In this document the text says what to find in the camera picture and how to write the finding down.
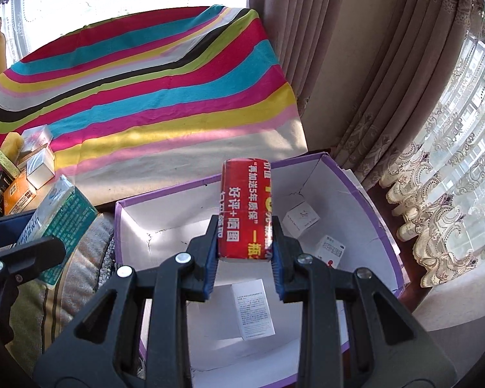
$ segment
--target yellow stripe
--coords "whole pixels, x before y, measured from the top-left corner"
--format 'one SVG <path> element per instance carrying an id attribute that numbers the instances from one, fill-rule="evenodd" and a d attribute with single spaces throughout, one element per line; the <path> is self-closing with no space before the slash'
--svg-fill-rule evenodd
<path id="1" fill-rule="evenodd" d="M 0 75 L 0 85 L 5 87 L 6 89 L 12 90 L 13 92 L 16 92 L 16 93 L 35 92 L 37 90 L 45 90 L 45 89 L 49 89 L 51 87 L 61 86 L 61 85 L 64 85 L 68 82 L 81 79 L 82 77 L 86 77 L 86 76 L 89 76 L 91 74 L 98 73 L 102 70 L 115 68 L 115 67 L 122 66 L 124 64 L 131 63 L 131 62 L 140 62 L 140 61 L 143 61 L 143 60 L 148 59 L 148 58 L 154 58 L 155 56 L 158 56 L 161 53 L 163 53 L 163 52 L 165 52 L 165 51 L 167 51 L 167 50 L 169 50 L 169 49 L 171 49 L 175 46 L 178 46 L 185 41 L 189 41 L 192 38 L 194 38 L 198 35 L 201 35 L 205 30 L 212 28 L 217 23 L 220 23 L 221 20 L 228 14 L 228 12 L 230 12 L 230 10 L 223 9 L 223 12 L 219 15 L 219 17 L 216 20 L 214 20 L 209 25 L 206 25 L 205 27 L 201 28 L 200 30 L 198 30 L 198 31 L 196 31 L 196 32 L 194 32 L 190 35 L 187 35 L 187 36 L 179 39 L 178 41 L 171 42 L 167 45 L 160 46 L 156 49 L 152 49 L 150 51 L 146 51 L 146 52 L 141 53 L 141 54 L 132 55 L 132 56 L 127 57 L 127 58 L 122 58 L 120 60 L 113 61 L 113 62 L 110 62 L 108 64 L 104 64 L 102 66 L 98 66 L 98 67 L 92 68 L 90 70 L 83 71 L 81 73 L 67 75 L 67 76 L 64 76 L 64 77 L 60 77 L 58 79 L 52 79 L 52 80 L 46 80 L 46 81 L 37 81 L 35 83 L 19 83 L 19 82 L 16 82 L 16 81 L 9 79 L 9 77 L 7 77 L 5 74 L 1 74 Z"/>
<path id="2" fill-rule="evenodd" d="M 177 69 L 170 69 L 170 70 L 162 70 L 157 71 L 154 73 L 148 73 L 139 76 L 128 77 L 127 79 L 114 81 L 112 83 L 104 83 L 100 86 L 94 87 L 93 89 L 86 90 L 81 93 L 74 94 L 67 98 L 64 98 L 58 102 L 55 102 L 51 105 L 48 105 L 39 111 L 36 111 L 26 117 L 22 118 L 19 121 L 15 121 L 13 123 L 2 123 L 0 121 L 0 134 L 6 134 L 11 131 L 16 130 L 18 127 L 32 121 L 35 118 L 38 118 L 40 115 L 44 115 L 47 112 L 51 112 L 55 109 L 64 107 L 69 103 L 84 99 L 89 97 L 92 94 L 103 92 L 105 90 L 111 90 L 122 86 L 127 86 L 133 83 L 159 79 L 165 76 L 179 76 L 181 74 L 187 74 L 196 69 L 201 68 L 202 66 L 208 64 L 215 58 L 216 55 L 221 53 L 235 38 L 237 38 L 241 32 L 248 27 L 248 25 L 257 17 L 257 13 L 253 10 L 249 11 L 248 14 L 242 16 L 240 19 L 232 23 L 226 30 L 221 33 L 221 35 L 216 39 L 215 44 L 210 45 L 203 53 L 198 57 L 185 64 L 182 67 Z"/>
<path id="3" fill-rule="evenodd" d="M 128 130 L 99 138 L 56 152 L 56 169 L 69 167 L 84 160 L 110 155 L 117 150 L 142 146 L 171 138 L 194 135 L 213 130 L 255 124 L 277 116 L 295 103 L 291 87 L 285 83 L 265 100 L 251 106 L 215 113 L 200 113 L 161 123 L 134 126 Z"/>

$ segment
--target green sponge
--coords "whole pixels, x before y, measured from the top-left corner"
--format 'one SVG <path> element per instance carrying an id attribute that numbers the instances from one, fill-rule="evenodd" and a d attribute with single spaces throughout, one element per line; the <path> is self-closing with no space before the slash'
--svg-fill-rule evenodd
<path id="1" fill-rule="evenodd" d="M 14 166 L 13 162 L 11 162 L 7 158 L 7 156 L 2 153 L 1 150 L 0 150 L 0 167 L 6 174 L 8 174 L 13 179 L 16 179 L 19 175 L 18 168 Z"/>

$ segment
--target red stripe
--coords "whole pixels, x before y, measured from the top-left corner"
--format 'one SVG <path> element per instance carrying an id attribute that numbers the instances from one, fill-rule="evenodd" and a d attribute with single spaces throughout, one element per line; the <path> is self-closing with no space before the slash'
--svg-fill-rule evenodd
<path id="1" fill-rule="evenodd" d="M 83 130 L 61 135 L 52 141 L 50 147 L 53 151 L 64 150 L 90 138 L 112 135 L 134 126 L 157 124 L 177 118 L 186 118 L 199 113 L 229 111 L 254 105 L 265 100 L 284 83 L 286 83 L 286 79 L 280 66 L 274 65 L 269 68 L 257 83 L 240 93 L 224 98 L 178 103 L 163 108 L 145 110 L 126 117 L 115 118 L 106 123 L 91 124 Z"/>
<path id="2" fill-rule="evenodd" d="M 140 94 L 153 93 L 161 89 L 192 86 L 218 79 L 238 66 L 251 53 L 255 45 L 266 39 L 266 33 L 262 24 L 259 19 L 254 19 L 239 36 L 231 41 L 209 63 L 195 71 L 182 75 L 159 77 L 158 79 L 133 83 L 111 90 L 102 90 L 86 98 L 68 103 L 51 112 L 40 115 L 32 121 L 18 127 L 15 131 L 22 133 L 24 130 L 34 126 L 52 124 L 76 113 L 89 110 L 95 105 L 104 105 Z M 0 144 L 4 141 L 4 138 L 4 135 L 0 135 Z"/>
<path id="3" fill-rule="evenodd" d="M 85 26 L 76 33 L 60 37 L 47 45 L 43 45 L 41 48 L 24 57 L 21 62 L 27 63 L 71 53 L 81 46 L 92 45 L 126 32 L 174 22 L 175 20 L 187 19 L 188 17 L 195 17 L 207 9 L 207 6 L 164 8 L 162 10 L 135 13 L 127 17 L 113 19 L 110 22 L 97 26 Z"/>
<path id="4" fill-rule="evenodd" d="M 79 64 L 74 67 L 68 67 L 66 69 L 60 69 L 60 70 L 54 70 L 54 71 L 47 71 L 45 73 L 38 73 L 38 74 L 30 74 L 30 75 L 23 75 L 23 74 L 18 74 L 14 72 L 12 69 L 8 69 L 5 71 L 5 75 L 9 77 L 12 81 L 18 82 L 18 83 L 37 83 L 39 81 L 46 81 L 46 80 L 52 80 L 52 79 L 58 79 L 60 77 L 66 77 L 70 76 L 73 74 L 78 74 L 83 71 L 87 71 L 90 69 L 93 69 L 95 67 L 100 67 L 105 64 L 108 64 L 110 62 L 118 61 L 133 55 L 138 55 L 142 54 L 146 51 L 150 51 L 152 49 L 158 48 L 163 45 L 167 45 L 169 43 L 178 41 L 179 39 L 186 37 L 201 28 L 204 28 L 205 26 L 209 25 L 210 23 L 213 23 L 220 14 L 218 14 L 216 17 L 207 20 L 206 22 L 203 22 L 200 25 L 197 25 L 191 29 L 186 30 L 185 32 L 179 33 L 177 35 L 172 35 L 170 37 L 165 37 L 156 41 L 151 41 L 143 45 L 138 45 L 133 48 L 128 48 L 128 49 L 123 49 L 121 51 L 117 51 L 112 54 L 105 55 L 104 57 L 97 58 L 92 61 L 85 62 L 83 64 Z"/>

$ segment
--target white card with red dot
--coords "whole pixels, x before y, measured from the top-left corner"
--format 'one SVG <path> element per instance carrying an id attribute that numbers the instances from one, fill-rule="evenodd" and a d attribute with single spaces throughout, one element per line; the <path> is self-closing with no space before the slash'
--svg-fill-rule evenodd
<path id="1" fill-rule="evenodd" d="M 316 245 L 314 256 L 322 260 L 327 266 L 337 268 L 344 253 L 345 246 L 342 243 L 325 235 Z"/>

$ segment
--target curtain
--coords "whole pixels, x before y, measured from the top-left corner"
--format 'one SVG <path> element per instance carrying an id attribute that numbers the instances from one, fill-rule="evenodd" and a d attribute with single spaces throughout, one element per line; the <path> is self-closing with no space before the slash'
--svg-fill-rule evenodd
<path id="1" fill-rule="evenodd" d="M 472 0 L 397 0 L 383 43 L 335 151 L 365 189 L 417 135 L 448 81 Z"/>
<path id="2" fill-rule="evenodd" d="M 413 253 L 427 269 L 422 286 L 450 281 L 485 261 L 485 1 L 475 0 L 471 31 L 424 127 L 379 184 L 418 237 Z"/>
<path id="3" fill-rule="evenodd" d="M 342 0 L 248 0 L 261 16 L 280 65 L 304 113 Z"/>

